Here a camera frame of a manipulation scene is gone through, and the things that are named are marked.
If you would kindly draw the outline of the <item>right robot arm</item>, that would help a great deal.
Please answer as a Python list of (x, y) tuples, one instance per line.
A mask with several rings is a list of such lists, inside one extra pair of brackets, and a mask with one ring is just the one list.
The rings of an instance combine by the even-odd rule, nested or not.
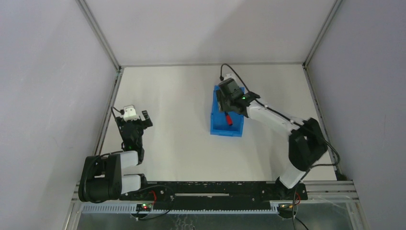
[(256, 120), (287, 137), (288, 159), (277, 182), (286, 189), (294, 188), (328, 150), (319, 122), (314, 118), (296, 119), (284, 115), (259, 101), (254, 92), (244, 92), (233, 79), (221, 77), (216, 90), (219, 110), (234, 112)]

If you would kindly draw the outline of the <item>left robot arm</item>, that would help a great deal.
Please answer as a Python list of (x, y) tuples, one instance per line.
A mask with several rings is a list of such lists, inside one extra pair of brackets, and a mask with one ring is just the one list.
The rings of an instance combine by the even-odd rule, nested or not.
[(121, 150), (85, 159), (78, 196), (82, 202), (102, 203), (117, 200), (121, 195), (141, 188), (141, 175), (124, 175), (122, 170), (140, 165), (144, 160), (144, 130), (153, 123), (146, 110), (139, 115), (135, 108), (127, 107), (115, 116)]

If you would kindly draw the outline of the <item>red black screwdriver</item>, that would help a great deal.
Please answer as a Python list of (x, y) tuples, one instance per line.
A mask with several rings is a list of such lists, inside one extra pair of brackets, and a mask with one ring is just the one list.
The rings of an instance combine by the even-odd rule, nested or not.
[(231, 116), (230, 116), (227, 112), (225, 112), (225, 118), (226, 118), (227, 124), (228, 124), (229, 126), (232, 126), (232, 125), (233, 125), (233, 121), (232, 121), (232, 119), (231, 119)]

